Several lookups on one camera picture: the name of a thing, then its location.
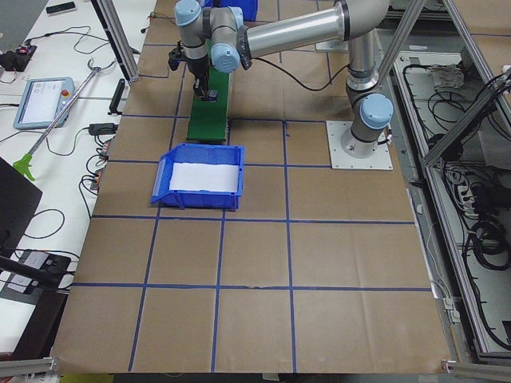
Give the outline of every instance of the black monitor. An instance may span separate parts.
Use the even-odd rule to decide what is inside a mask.
[[[40,191],[0,157],[0,255],[10,258],[41,201]]]
[[[42,191],[0,158],[0,271],[11,273],[0,291],[0,298],[35,303],[42,292],[36,287],[57,289],[67,270],[69,257],[40,251],[23,251],[19,260],[10,259],[34,217],[41,197]],[[43,259],[43,263],[35,266],[34,262],[28,261],[30,259]],[[15,275],[24,277],[26,285],[17,284],[19,279],[15,282]]]

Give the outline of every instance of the black cable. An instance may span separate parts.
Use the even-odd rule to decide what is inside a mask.
[[[78,191],[80,192],[81,199],[83,200],[83,203],[85,204],[85,208],[87,209],[87,215],[89,216],[89,219],[91,219],[92,214],[90,213],[89,204],[87,203],[87,199],[85,198],[85,195],[83,194],[83,190],[81,188],[84,188],[85,190],[87,190],[88,192],[90,192],[91,194],[94,194],[94,195],[97,195],[97,193],[94,193],[87,187],[87,185],[85,185],[86,180],[90,180],[93,182],[93,179],[91,179],[91,176],[89,176],[89,175],[82,176],[82,178],[80,179],[80,182],[78,182]]]
[[[94,156],[91,156],[87,162],[85,162],[85,168],[87,169],[87,172],[89,172],[92,176],[97,176],[97,173],[96,172],[93,172],[92,170],[90,170],[89,168],[89,165],[90,165],[90,161],[93,159],[93,158],[100,158],[101,156],[99,154],[95,154]]]
[[[285,70],[283,67],[281,66],[278,66],[277,64],[274,64],[272,63],[271,61],[268,61],[268,60],[265,60],[264,58],[261,58],[261,57],[256,57],[254,58],[254,60],[259,60],[259,61],[262,61],[262,62],[265,62],[266,64],[268,65],[271,65],[272,67],[280,70],[281,72],[284,72],[285,74],[287,74],[290,78],[292,78],[293,80],[296,81],[296,83],[298,83],[298,85],[300,85],[302,88],[305,88],[306,90],[310,90],[311,92],[321,92],[322,90],[326,89],[329,85],[332,85],[332,81],[344,70],[348,67],[348,65],[345,65],[343,66],[341,69],[339,69],[335,74],[334,76],[332,76],[332,78],[324,85],[322,86],[321,88],[309,88],[308,86],[306,86],[303,82],[301,82],[298,78],[296,78],[294,75],[292,75],[291,73],[289,73],[287,70]]]
[[[465,264],[466,273],[469,277],[470,286],[472,287],[473,294],[476,298],[475,300],[476,300],[476,304],[477,304],[477,312],[479,313],[479,318],[481,319],[482,324],[485,327],[485,331],[489,335],[489,337],[503,349],[507,349],[507,350],[511,351],[511,345],[504,343],[493,332],[494,329],[489,325],[488,320],[486,319],[486,314],[482,307],[483,303],[481,300],[481,291],[479,290],[479,287],[475,283],[475,277],[472,275],[472,271],[470,270],[469,260],[468,260],[468,257],[469,257],[468,252],[469,252],[469,248],[468,248],[468,240],[467,240],[467,243],[465,243],[463,246],[463,252],[461,253],[461,255],[463,258],[463,263]]]
[[[6,138],[2,138],[0,140],[0,144],[5,142],[5,141],[7,141],[8,139],[13,138],[14,136],[17,136],[18,134],[22,134],[22,133],[38,133],[38,134],[42,134],[44,132],[38,132],[36,130],[20,130],[19,132],[13,133],[10,136],[7,136]]]
[[[79,29],[82,29],[82,28],[86,28],[87,32],[82,33],[82,32],[71,32],[70,31],[70,30],[79,30]],[[106,38],[100,38],[99,36],[95,36],[93,34],[90,34],[90,30],[91,30],[90,26],[71,26],[71,27],[69,27],[69,28],[67,28],[65,30],[57,30],[57,31],[54,31],[54,32],[49,32],[47,34],[42,34],[41,36],[37,36],[35,38],[27,38],[25,40],[24,44],[25,45],[31,45],[33,40],[38,40],[40,38],[49,38],[50,36],[54,36],[56,34],[76,34],[76,35],[80,36],[80,38],[78,38],[78,41],[73,45],[73,50],[75,50],[76,52],[81,53],[81,54],[91,54],[91,53],[96,52],[98,49],[102,48],[103,46],[108,45],[109,44],[109,40],[106,39]],[[81,43],[83,38],[86,38],[86,37],[95,38],[95,39],[100,40],[100,41],[105,41],[105,44],[99,45],[98,47],[94,48],[90,52],[81,51],[81,50],[78,49],[78,45]],[[132,50],[132,53],[140,54],[138,49],[134,49],[133,47],[130,47],[130,49]]]
[[[2,83],[2,84],[12,84],[13,82],[16,81],[17,78],[18,78],[18,72],[16,71],[16,69],[14,69],[14,78],[11,81],[0,80],[0,83]]]
[[[82,128],[80,130],[78,130],[77,134],[74,136],[74,142],[73,142],[73,148],[71,149],[71,152],[69,153],[58,153],[58,152],[54,152],[51,148],[50,148],[50,142],[48,141],[48,139],[46,138],[46,147],[48,148],[48,151],[50,153],[53,153],[57,156],[63,156],[63,157],[66,157],[66,156],[71,156],[74,151],[76,150],[77,148],[77,142],[78,142],[78,134],[80,134],[80,132],[83,132],[84,130],[87,130],[89,128]]]
[[[465,221],[463,214],[460,214],[459,206],[456,204],[456,201],[453,200],[449,185],[446,184],[447,172],[446,167],[447,163],[445,162],[442,169],[442,181],[444,182],[447,193],[451,198],[452,204],[455,207],[455,211],[457,212],[457,216],[460,220],[461,226],[465,227],[465,230],[469,233],[468,236],[465,236],[465,230],[461,231],[463,238],[461,242],[463,243],[461,256],[463,258],[463,263],[465,264],[466,273],[469,277],[469,284],[472,288],[475,297],[479,318],[481,319],[485,331],[490,336],[490,338],[500,347],[511,351],[511,345],[503,342],[493,332],[495,329],[492,328],[488,323],[488,320],[485,316],[485,311],[483,309],[484,302],[481,299],[481,291],[479,290],[479,287],[475,283],[476,278],[472,275],[468,262],[469,251],[472,251],[473,255],[476,257],[476,260],[484,268],[490,270],[507,270],[509,267],[511,267],[511,249],[509,248],[509,244],[505,240],[504,229],[500,228],[501,225],[498,223],[496,219],[482,218],[481,216],[479,217],[479,219],[477,219],[477,222],[474,225],[470,227],[468,226],[468,223]],[[484,170],[482,170],[483,169],[482,166],[477,166],[474,164],[462,164],[462,167],[470,169],[472,176],[476,176],[482,180],[491,180],[492,184],[496,183],[493,177],[489,176],[487,173],[485,173]],[[449,169],[449,171],[458,172],[462,174],[460,171],[453,169]],[[486,258],[486,255],[496,255],[501,254],[502,252],[507,252],[507,260],[503,265],[495,265]]]
[[[415,95],[414,95],[414,92],[412,91],[411,84],[408,81],[408,77],[407,77],[408,70],[412,69],[412,68],[419,68],[419,69],[428,70],[429,68],[431,68],[431,66],[429,66],[429,65],[419,65],[419,64],[410,64],[410,65],[405,66],[402,69],[402,77],[403,77],[403,79],[405,81],[406,90],[408,91],[408,94],[410,96],[410,101],[412,103],[412,107],[414,108],[415,116],[417,117],[417,121],[418,121],[419,125],[421,126],[422,134],[424,134],[424,137],[426,139],[428,139],[428,138],[430,138],[428,133],[431,136],[434,136],[434,132],[430,128],[428,128],[427,125],[422,120],[421,113],[419,112],[418,106],[417,106],[417,104],[415,102]]]
[[[57,213],[59,213],[62,217],[62,222],[60,224],[59,227],[57,227],[57,229],[51,233],[49,233],[48,235],[43,235],[42,237],[34,237],[32,235],[28,235],[28,234],[24,234],[25,237],[28,237],[28,238],[31,238],[31,239],[46,239],[46,238],[49,238],[51,237],[52,235],[55,235],[57,234],[61,229],[62,227],[64,226],[64,223],[65,223],[65,214],[61,211],[61,210],[58,210],[58,209],[45,209],[45,210],[41,210],[40,212],[34,214],[34,216],[32,217],[32,219],[34,219],[35,217],[37,217],[38,215],[41,215],[43,213],[46,213],[48,211],[56,211]]]

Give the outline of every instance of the metal bracket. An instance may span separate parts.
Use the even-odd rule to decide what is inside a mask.
[[[15,377],[26,373],[51,373],[57,369],[58,359],[44,357],[30,361],[0,361],[0,377]]]
[[[348,42],[336,38],[325,42],[319,42],[315,45],[316,52],[348,52]]]
[[[493,381],[511,382],[511,367],[509,366],[442,361],[442,368],[447,373],[452,373],[455,377],[479,377]]]
[[[402,16],[399,22],[398,28],[394,34],[394,38],[390,42],[389,49],[386,51],[385,57],[382,60],[378,68],[380,75],[378,84],[382,84],[382,81],[388,76],[394,62],[398,58],[399,53],[405,40],[410,35],[412,28],[414,28],[418,17],[420,16],[426,0],[412,1],[406,8],[405,14]]]
[[[343,170],[392,170],[389,148],[386,144],[378,145],[369,158],[354,158],[341,147],[343,133],[351,127],[352,121],[327,121],[328,146],[333,169]],[[380,141],[385,140],[382,133]]]

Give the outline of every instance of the blue tape line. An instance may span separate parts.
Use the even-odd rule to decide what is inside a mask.
[[[334,225],[415,225],[414,221],[350,221],[350,220],[324,220],[324,219],[291,219],[291,223],[322,223]]]
[[[224,253],[224,232],[225,232],[225,209],[222,211],[222,223],[220,225],[220,246],[218,249],[218,265],[216,268],[215,286],[215,319],[213,321],[213,339],[211,351],[211,372],[215,372],[216,364],[216,338],[218,334],[218,312],[220,309],[220,279],[222,276],[222,256]]]
[[[293,295],[293,266],[291,256],[291,224],[289,210],[289,182],[287,178],[287,122],[282,123],[282,142],[284,154],[284,190],[286,200],[286,240],[287,240],[287,271],[289,275],[289,306],[291,315],[291,360],[293,373],[297,373],[296,366],[296,332],[295,332],[295,297]]]
[[[135,353],[137,351],[138,334],[140,332],[140,327],[141,327],[142,313],[144,312],[145,292],[147,290],[147,282],[149,280],[149,272],[151,271],[151,262],[153,260],[154,245],[156,242],[156,233],[158,232],[158,224],[160,222],[160,220],[158,219],[160,216],[160,210],[161,210],[161,207],[158,207],[158,210],[156,212],[156,219],[154,221],[153,236],[151,238],[151,246],[149,248],[149,256],[147,259],[147,264],[145,266],[144,287],[142,287],[141,304],[138,309],[137,327],[135,328],[135,335],[133,337],[131,356],[129,358],[129,367],[128,367],[129,372],[131,372],[133,370],[133,363],[135,362]]]
[[[133,363],[135,362],[135,352],[137,351],[138,334],[140,333],[140,330],[141,330],[142,313],[144,312],[145,291],[146,291],[146,289],[143,288],[142,294],[141,294],[141,304],[138,307],[137,325],[135,326],[135,334],[133,335],[133,344],[132,344],[132,348],[131,348],[131,355],[129,357],[129,366],[128,366],[129,372],[131,372],[133,370]]]
[[[270,291],[374,291],[374,292],[431,292],[429,287],[356,287],[356,286],[243,286],[243,285],[183,285],[178,283],[121,283],[75,282],[78,287],[122,287],[168,290],[270,290]]]
[[[98,219],[155,219],[151,215],[93,215],[93,218]],[[175,219],[183,221],[222,221],[221,218],[208,218],[208,217],[179,217],[179,216],[160,216],[162,219]],[[253,223],[321,223],[330,225],[415,225],[414,221],[351,221],[349,219],[251,219],[251,218],[225,218],[225,222],[253,222]]]
[[[380,292],[430,292],[429,287],[335,287],[335,286],[293,286],[294,291],[380,291]]]

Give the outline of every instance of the cable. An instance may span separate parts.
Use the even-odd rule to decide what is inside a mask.
[[[167,65],[167,75],[166,76],[154,76],[151,74],[141,74],[141,77],[148,77],[148,78],[168,78],[170,76],[170,66]]]
[[[71,30],[79,30],[79,29],[83,29],[83,28],[86,28],[87,31],[85,33],[82,33],[82,32],[72,32]],[[54,36],[56,34],[76,34],[78,36],[80,36],[80,38],[78,38],[78,41],[73,45],[73,50],[78,52],[78,53],[81,53],[81,54],[91,54],[91,53],[94,53],[96,52],[98,49],[104,47],[105,45],[108,45],[109,44],[109,40],[106,39],[106,38],[100,38],[98,36],[95,36],[93,34],[90,34],[90,31],[91,31],[91,27],[90,26],[71,26],[65,30],[57,30],[55,32],[49,32],[47,34],[43,34],[41,36],[37,36],[35,38],[27,38],[24,42],[25,45],[31,45],[32,44],[32,41],[33,40],[38,40],[40,38],[49,38],[50,36]],[[100,40],[100,41],[106,41],[105,44],[101,44],[99,45],[98,47],[94,48],[93,50],[89,51],[89,52],[84,52],[82,50],[79,50],[78,49],[78,45],[82,42],[82,40],[86,37],[89,37],[89,38],[95,38],[97,40]],[[133,54],[140,54],[140,52],[138,51],[138,49],[134,49],[133,47],[130,47],[130,49],[132,50],[132,53]]]
[[[83,190],[81,188],[84,188],[85,190],[87,190],[88,192],[90,192],[91,194],[93,195],[97,195],[97,193],[94,193],[93,191],[91,191],[87,185],[85,185],[85,181],[86,180],[90,180],[93,182],[93,179],[90,178],[89,175],[85,175],[85,176],[82,176],[82,178],[80,179],[80,181],[78,182],[78,191],[80,192],[80,195],[81,195],[81,199],[83,200],[84,204],[85,204],[85,208],[87,209],[87,215],[89,216],[89,219],[92,218],[92,214],[90,212],[90,208],[89,208],[89,204],[87,203],[87,199],[85,198],[85,195],[83,194]]]
[[[90,170],[90,168],[89,168],[90,161],[91,161],[93,158],[96,158],[96,157],[97,157],[97,158],[100,158],[100,157],[101,157],[101,155],[100,155],[100,154],[95,154],[95,155],[91,156],[91,157],[87,160],[87,162],[85,163],[85,168],[87,169],[87,172],[89,172],[91,176],[97,176],[97,173],[96,173],[96,172],[93,172],[93,171],[92,171],[92,170]]]
[[[3,142],[6,142],[8,139],[13,138],[14,136],[17,136],[18,134],[22,134],[22,133],[38,133],[38,134],[42,134],[43,132],[38,132],[36,130],[20,130],[19,132],[13,133],[10,136],[7,136],[6,138],[2,138],[0,140],[0,144],[3,143]]]
[[[57,153],[57,152],[54,152],[51,148],[50,148],[50,142],[48,141],[48,139],[46,138],[46,147],[48,148],[48,151],[50,151],[50,153],[53,153],[57,156],[71,156],[74,151],[76,150],[77,148],[77,141],[78,141],[78,135],[80,134],[80,132],[83,132],[84,130],[87,130],[88,128],[82,128],[80,130],[78,130],[77,134],[74,135],[74,143],[73,143],[73,148],[71,149],[71,152],[69,153]]]
[[[16,79],[18,78],[18,72],[16,71],[16,69],[14,70],[14,78],[11,80],[11,81],[2,81],[0,80],[0,82],[2,84],[12,84],[13,82],[16,81]]]
[[[60,224],[59,227],[57,227],[57,229],[51,233],[49,233],[48,235],[43,235],[42,237],[34,237],[32,235],[28,235],[28,234],[24,234],[25,237],[28,237],[28,238],[31,238],[31,239],[46,239],[46,238],[49,238],[51,237],[52,235],[55,235],[57,234],[61,229],[62,227],[64,226],[64,223],[65,223],[65,214],[61,211],[61,210],[58,210],[58,209],[45,209],[45,210],[41,210],[40,212],[34,214],[34,216],[32,217],[32,219],[34,219],[35,217],[37,217],[38,215],[41,215],[43,213],[46,213],[48,211],[56,211],[57,213],[59,213],[62,217],[62,222]]]
[[[463,263],[465,264],[466,273],[469,277],[469,283],[472,287],[473,294],[476,298],[476,304],[477,304],[477,312],[479,313],[479,317],[482,321],[483,326],[485,327],[486,333],[489,335],[489,337],[497,343],[500,347],[503,349],[507,349],[508,351],[511,351],[511,345],[504,343],[494,332],[493,328],[490,327],[488,320],[486,319],[485,311],[482,308],[483,302],[481,300],[481,291],[479,290],[479,287],[475,283],[475,277],[472,275],[472,272],[470,271],[469,261],[468,261],[468,247],[467,243],[463,247],[463,252],[461,253],[463,256]]]
[[[305,88],[306,90],[310,90],[311,92],[321,92],[322,90],[326,89],[329,85],[332,85],[332,81],[344,70],[344,69],[347,69],[348,65],[345,65],[343,66],[341,69],[339,69],[335,74],[334,76],[332,76],[332,78],[324,85],[322,86],[321,88],[309,88],[308,86],[306,86],[303,82],[301,82],[298,78],[296,78],[294,75],[292,75],[291,73],[289,73],[287,70],[285,70],[283,67],[281,66],[278,66],[277,64],[274,64],[272,63],[271,61],[268,61],[268,60],[265,60],[264,58],[261,58],[261,57],[256,57],[254,58],[254,60],[259,60],[259,61],[262,61],[268,65],[271,65],[272,67],[278,69],[279,71],[281,72],[284,72],[285,74],[287,74],[290,78],[292,78],[293,80],[296,81],[296,83],[298,85],[300,85],[302,88]]]

